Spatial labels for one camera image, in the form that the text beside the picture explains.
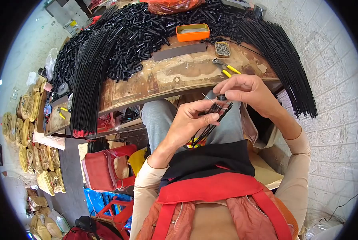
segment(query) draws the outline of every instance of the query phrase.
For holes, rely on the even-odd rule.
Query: yellow-handled pliers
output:
[[[218,65],[218,67],[222,70],[222,72],[223,72],[224,74],[226,74],[226,76],[229,77],[229,78],[230,78],[232,75],[231,75],[229,72],[227,72],[227,71],[224,69],[223,66],[226,66],[228,69],[230,69],[231,71],[236,72],[237,74],[241,74],[241,73],[240,73],[238,70],[236,70],[233,66],[228,65],[228,64],[225,64],[225,63],[222,62],[220,59],[215,58],[214,60],[212,60],[212,62],[215,63],[216,65]]]
[[[59,115],[63,118],[63,119],[66,119],[65,116],[63,116],[63,114],[61,113],[61,110],[65,110],[66,112],[68,112],[68,110],[64,107],[60,107],[57,109]]]

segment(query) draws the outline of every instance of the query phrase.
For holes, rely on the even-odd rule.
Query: orange jacket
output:
[[[137,239],[189,239],[194,201],[221,199],[226,199],[240,239],[296,239],[297,222],[282,201],[253,177],[238,173],[182,180],[163,187]]]

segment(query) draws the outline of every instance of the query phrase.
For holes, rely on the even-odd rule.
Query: white brick wall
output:
[[[308,226],[358,193],[358,54],[324,0],[253,2],[267,6],[265,20],[282,25],[295,45],[319,112],[317,119],[299,121],[312,146]],[[279,98],[293,115],[288,96]],[[277,145],[290,154],[283,139]],[[347,219],[356,199],[335,214]]]

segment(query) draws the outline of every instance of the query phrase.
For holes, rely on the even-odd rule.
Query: red plastic bag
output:
[[[148,3],[148,11],[155,14],[173,14],[198,7],[205,0],[140,0]]]

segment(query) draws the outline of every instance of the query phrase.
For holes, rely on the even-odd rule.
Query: right hand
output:
[[[256,75],[235,74],[217,84],[213,92],[225,94],[228,100],[247,103],[265,118],[284,110],[262,79]]]

